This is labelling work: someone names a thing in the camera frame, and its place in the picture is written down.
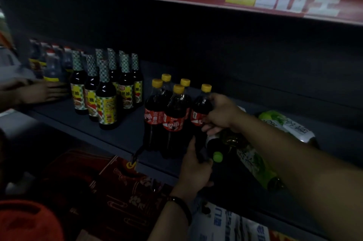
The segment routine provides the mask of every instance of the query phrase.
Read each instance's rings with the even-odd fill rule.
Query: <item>checkered bottle neck wrapper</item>
[[[129,55],[120,50],[120,66],[123,73],[130,72]]]
[[[136,53],[133,53],[131,55],[131,61],[132,61],[133,70],[138,70],[139,69],[139,57],[137,56]]]
[[[116,63],[116,53],[114,50],[108,48],[107,52],[109,54],[109,66],[110,70],[116,70],[117,69],[117,63]]]
[[[98,61],[99,65],[99,80],[101,82],[110,82],[110,76],[109,76],[109,64],[107,60],[100,59]]]
[[[103,50],[102,49],[96,49],[96,65],[99,66],[99,61],[103,59]]]
[[[81,61],[81,54],[78,50],[72,50],[72,59],[73,59],[73,70],[82,71],[83,64]]]
[[[97,76],[96,57],[94,55],[86,55],[87,68],[89,76]]]

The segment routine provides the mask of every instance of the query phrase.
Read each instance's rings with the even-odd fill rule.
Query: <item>black bracelet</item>
[[[187,204],[182,199],[174,196],[169,196],[168,201],[175,202],[182,208],[185,215],[187,216],[188,226],[190,226],[192,224],[192,213],[190,212]]]

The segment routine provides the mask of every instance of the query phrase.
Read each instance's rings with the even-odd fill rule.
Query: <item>red label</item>
[[[190,112],[190,108],[187,108],[187,113],[185,114],[184,120],[189,118],[189,112]]]
[[[178,132],[183,128],[183,124],[184,117],[175,118],[164,114],[163,126],[166,130],[170,132]]]
[[[144,118],[148,124],[156,125],[163,123],[163,116],[164,116],[163,111],[155,112],[145,108]]]
[[[203,118],[205,118],[205,117],[206,117],[206,115],[194,112],[194,110],[192,110],[192,112],[190,114],[190,121],[196,126],[203,126],[203,124],[204,124]]]

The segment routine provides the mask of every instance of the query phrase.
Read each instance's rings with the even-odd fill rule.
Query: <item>person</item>
[[[224,95],[212,94],[211,99],[215,107],[204,119],[203,131],[213,135],[231,128],[242,133],[331,240],[362,239],[363,170],[243,112]],[[193,138],[182,162],[179,181],[170,194],[186,203],[200,189],[211,186],[208,181],[212,162],[197,161],[194,142]],[[174,201],[168,201],[148,241],[186,240],[187,230],[184,211]]]
[[[13,78],[0,83],[0,113],[23,104],[54,101],[68,94],[65,83]]]

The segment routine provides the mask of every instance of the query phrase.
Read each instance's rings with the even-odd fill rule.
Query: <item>green bottle cap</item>
[[[215,151],[213,153],[213,161],[215,162],[221,162],[223,161],[223,154],[219,151]]]

